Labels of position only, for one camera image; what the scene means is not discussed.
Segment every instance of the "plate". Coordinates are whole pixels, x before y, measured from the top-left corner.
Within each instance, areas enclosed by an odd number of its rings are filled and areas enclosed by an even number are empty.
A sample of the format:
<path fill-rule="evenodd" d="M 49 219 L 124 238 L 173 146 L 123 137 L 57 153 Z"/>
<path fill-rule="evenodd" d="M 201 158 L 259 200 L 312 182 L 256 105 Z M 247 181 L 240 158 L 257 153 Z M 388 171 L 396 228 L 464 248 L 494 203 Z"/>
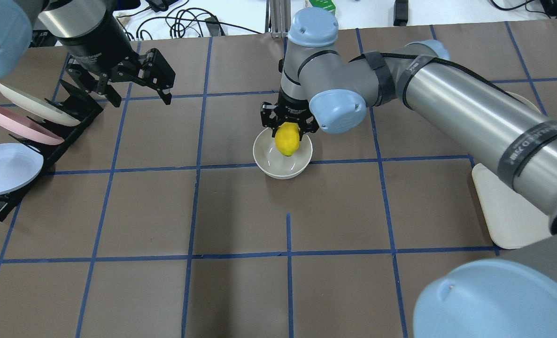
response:
<path fill-rule="evenodd" d="M 43 156 L 20 143 L 0 144 L 0 195 L 31 182 L 43 167 Z"/>
<path fill-rule="evenodd" d="M 8 100 L 17 104 L 19 107 L 22 107 L 30 113 L 38 115 L 45 120 L 69 127 L 74 127 L 80 124 L 80 121 L 78 121 L 76 118 L 71 117 L 70 115 L 62 112 L 61 110 L 41 99 L 35 98 L 27 92 L 22 92 L 21 90 L 16 89 L 12 86 L 4 85 L 1 83 L 0 92 L 1 94 L 3 94 L 3 96 L 8 98 Z"/>
<path fill-rule="evenodd" d="M 481 163 L 472 180 L 483 209 L 489 235 L 504 249 L 518 249 L 551 236 L 549 219 Z"/>
<path fill-rule="evenodd" d="M 17 115 L 13 111 L 0 107 L 0 126 L 21 137 L 32 141 L 55 146 L 63 139 L 28 117 Z"/>

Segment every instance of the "black strap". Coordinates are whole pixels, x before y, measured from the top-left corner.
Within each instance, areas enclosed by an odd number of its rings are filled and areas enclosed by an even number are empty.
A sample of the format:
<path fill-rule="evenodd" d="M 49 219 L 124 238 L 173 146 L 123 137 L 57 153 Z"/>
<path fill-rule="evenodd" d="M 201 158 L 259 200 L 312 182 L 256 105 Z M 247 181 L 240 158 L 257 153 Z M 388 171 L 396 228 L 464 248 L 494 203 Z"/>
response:
<path fill-rule="evenodd" d="M 312 61 L 314 58 L 317 58 L 318 56 L 325 55 L 325 54 L 337 54 L 337 55 L 339 55 L 339 53 L 337 53 L 336 51 L 326 49 L 324 51 L 316 52 L 316 53 L 308 56 L 304 60 L 304 62 L 302 62 L 302 64 L 300 65 L 300 68 L 297 70 L 297 77 L 300 77 L 300 74 L 302 73 L 302 69 L 306 66 L 306 64 L 308 64 L 308 62 Z"/>
<path fill-rule="evenodd" d="M 402 103 L 409 109 L 412 108 L 408 105 L 405 94 L 408 88 L 408 84 L 410 83 L 410 80 L 414 75 L 416 75 L 416 73 L 418 73 L 418 71 L 422 67 L 432 62 L 435 58 L 436 58 L 435 56 L 430 56 L 430 55 L 417 56 L 414 59 L 414 61 L 412 61 L 412 64 L 410 64 L 410 66 L 406 68 L 405 71 L 402 72 L 402 74 L 399 76 L 399 79 L 397 79 L 397 84 L 396 84 L 397 96 L 402 99 Z"/>
<path fill-rule="evenodd" d="M 377 79 L 379 81 L 379 92 L 377 95 L 377 101 L 373 104 L 373 107 L 380 106 L 383 102 L 387 103 L 396 98 L 395 93 L 395 83 L 393 83 L 393 77 L 385 58 L 379 52 L 369 52 L 364 53 L 352 61 L 357 61 L 360 59 L 365 59 L 372 70 L 375 71 Z"/>
<path fill-rule="evenodd" d="M 520 176 L 528 161 L 541 148 L 557 139 L 557 121 L 548 120 L 528 129 L 506 148 L 498 163 L 498 177 L 512 188 L 515 176 Z"/>

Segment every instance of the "green box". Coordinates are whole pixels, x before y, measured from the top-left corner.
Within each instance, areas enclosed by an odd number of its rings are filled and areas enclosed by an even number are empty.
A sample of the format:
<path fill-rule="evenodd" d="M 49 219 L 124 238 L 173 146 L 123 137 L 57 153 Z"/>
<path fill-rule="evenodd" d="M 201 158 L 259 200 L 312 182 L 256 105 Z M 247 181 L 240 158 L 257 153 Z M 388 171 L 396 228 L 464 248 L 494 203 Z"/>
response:
<path fill-rule="evenodd" d="M 318 7 L 330 11 L 335 15 L 337 7 L 332 0 L 306 0 L 306 7 Z"/>

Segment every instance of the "pink plate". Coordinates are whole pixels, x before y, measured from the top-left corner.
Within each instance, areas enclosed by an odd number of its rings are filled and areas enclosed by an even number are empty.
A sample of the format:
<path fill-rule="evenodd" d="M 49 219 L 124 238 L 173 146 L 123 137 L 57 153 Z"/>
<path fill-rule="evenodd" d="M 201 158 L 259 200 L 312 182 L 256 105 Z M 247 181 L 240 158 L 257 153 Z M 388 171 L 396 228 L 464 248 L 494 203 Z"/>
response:
<path fill-rule="evenodd" d="M 55 146 L 63 139 L 27 117 L 0 107 L 0 126 L 32 141 Z"/>

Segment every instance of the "white plate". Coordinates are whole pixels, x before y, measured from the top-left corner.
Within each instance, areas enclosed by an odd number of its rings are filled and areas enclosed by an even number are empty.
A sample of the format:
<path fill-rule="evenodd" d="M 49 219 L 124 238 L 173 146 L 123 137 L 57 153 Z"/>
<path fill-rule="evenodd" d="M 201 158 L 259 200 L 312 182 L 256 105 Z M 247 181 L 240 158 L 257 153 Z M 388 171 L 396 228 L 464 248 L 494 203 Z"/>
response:
<path fill-rule="evenodd" d="M 500 248 L 517 249 L 551 236 L 548 217 L 479 163 L 472 180 L 487 229 Z"/>
<path fill-rule="evenodd" d="M 69 127 L 74 127 L 80 124 L 80 121 L 76 118 L 71 117 L 41 99 L 35 98 L 27 92 L 22 92 L 19 89 L 2 83 L 0 83 L 0 92 L 3 96 L 8 98 L 11 102 L 17 104 L 19 107 L 22 107 L 23 109 L 30 111 L 30 113 L 38 115 L 45 120 Z"/>
<path fill-rule="evenodd" d="M 0 144 L 0 195 L 32 181 L 43 167 L 43 156 L 20 143 Z"/>

